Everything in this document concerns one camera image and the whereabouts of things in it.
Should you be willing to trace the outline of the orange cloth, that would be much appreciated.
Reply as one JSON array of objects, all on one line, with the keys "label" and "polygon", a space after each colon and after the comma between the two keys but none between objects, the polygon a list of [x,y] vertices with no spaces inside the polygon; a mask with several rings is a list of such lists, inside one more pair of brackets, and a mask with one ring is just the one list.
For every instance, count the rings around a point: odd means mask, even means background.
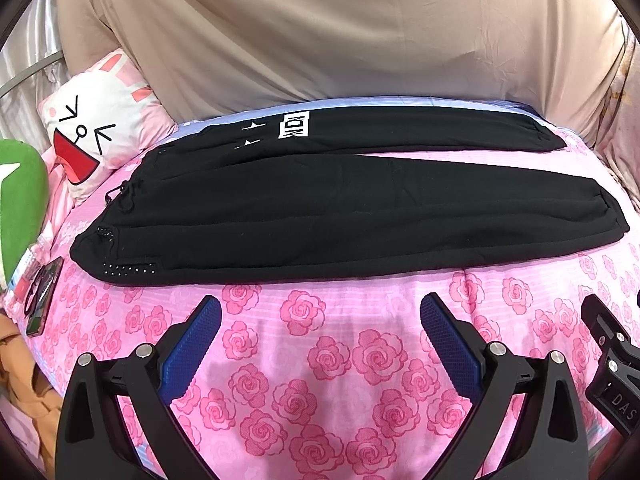
[{"label": "orange cloth", "polygon": [[54,458],[62,398],[36,364],[18,327],[1,313],[1,390],[32,422],[44,474],[55,478]]}]

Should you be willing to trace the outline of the black pants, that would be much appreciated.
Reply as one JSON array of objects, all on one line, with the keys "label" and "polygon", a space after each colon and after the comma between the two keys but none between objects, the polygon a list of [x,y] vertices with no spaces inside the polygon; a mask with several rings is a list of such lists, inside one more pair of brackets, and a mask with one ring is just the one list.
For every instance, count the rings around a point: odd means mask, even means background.
[{"label": "black pants", "polygon": [[126,286],[258,284],[491,266],[617,242],[628,222],[595,180],[436,159],[564,145],[534,118],[454,107],[210,126],[146,154],[70,258]]}]

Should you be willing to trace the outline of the silver curtain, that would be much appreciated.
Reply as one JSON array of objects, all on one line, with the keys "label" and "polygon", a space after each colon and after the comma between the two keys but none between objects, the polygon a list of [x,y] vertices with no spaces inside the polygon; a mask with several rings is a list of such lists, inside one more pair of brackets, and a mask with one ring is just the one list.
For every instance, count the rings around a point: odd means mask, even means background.
[{"label": "silver curtain", "polygon": [[1,49],[1,136],[50,148],[38,105],[70,80],[56,0],[32,0]]}]

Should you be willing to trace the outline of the green plush cushion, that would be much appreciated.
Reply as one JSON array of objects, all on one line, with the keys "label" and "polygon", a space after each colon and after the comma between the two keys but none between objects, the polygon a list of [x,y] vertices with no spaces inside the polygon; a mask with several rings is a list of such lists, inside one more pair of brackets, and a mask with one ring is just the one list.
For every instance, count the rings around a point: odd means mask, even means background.
[{"label": "green plush cushion", "polygon": [[41,231],[49,200],[48,172],[29,144],[1,140],[1,289]]}]

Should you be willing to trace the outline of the black smartphone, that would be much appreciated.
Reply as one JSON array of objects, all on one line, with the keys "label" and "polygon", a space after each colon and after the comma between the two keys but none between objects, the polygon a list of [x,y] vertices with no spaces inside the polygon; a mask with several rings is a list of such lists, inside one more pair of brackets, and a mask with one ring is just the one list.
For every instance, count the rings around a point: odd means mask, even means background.
[{"label": "black smartphone", "polygon": [[37,337],[43,333],[63,264],[62,257],[55,258],[38,271],[32,282],[24,307],[27,337]]}]

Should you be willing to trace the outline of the bunny face pillow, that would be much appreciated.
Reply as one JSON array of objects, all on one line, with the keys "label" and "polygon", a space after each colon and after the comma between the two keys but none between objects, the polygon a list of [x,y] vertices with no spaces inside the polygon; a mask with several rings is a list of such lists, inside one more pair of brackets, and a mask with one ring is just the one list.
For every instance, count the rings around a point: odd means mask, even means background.
[{"label": "bunny face pillow", "polygon": [[177,130],[122,49],[70,78],[39,104],[38,112],[76,203]]}]

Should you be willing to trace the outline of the beige fabric cover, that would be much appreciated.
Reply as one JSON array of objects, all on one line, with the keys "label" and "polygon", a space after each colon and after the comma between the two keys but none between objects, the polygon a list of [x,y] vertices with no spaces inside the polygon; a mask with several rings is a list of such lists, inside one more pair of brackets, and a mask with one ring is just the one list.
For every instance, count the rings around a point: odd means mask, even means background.
[{"label": "beige fabric cover", "polygon": [[177,122],[349,96],[509,100],[586,132],[631,47],[612,0],[58,0],[72,73],[125,50]]}]

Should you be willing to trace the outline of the pink rose bed sheet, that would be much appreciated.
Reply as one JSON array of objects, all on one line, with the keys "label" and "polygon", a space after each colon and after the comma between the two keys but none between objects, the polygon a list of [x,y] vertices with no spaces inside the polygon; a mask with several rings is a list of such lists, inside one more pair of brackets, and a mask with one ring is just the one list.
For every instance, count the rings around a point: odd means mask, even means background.
[{"label": "pink rose bed sheet", "polygon": [[[220,331],[184,396],[170,406],[210,468],[240,479],[415,479],[444,452],[472,406],[454,390],[421,326],[420,303],[434,292],[487,341],[531,358],[561,352],[575,387],[584,390],[598,358],[579,314],[585,296],[598,294],[627,330],[639,328],[639,215],[608,167],[575,133],[499,105],[393,101],[308,110],[364,106],[534,118],[564,141],[561,151],[439,152],[436,159],[595,180],[620,204],[628,232],[561,257],[366,278],[165,286],[98,280],[68,258],[70,248],[104,211],[102,198],[116,196],[148,152],[88,200],[53,203],[52,252],[65,261],[34,346],[55,385],[66,386],[82,352],[116,358],[155,344],[210,295],[221,305]],[[201,131],[302,111],[248,113]]]}]

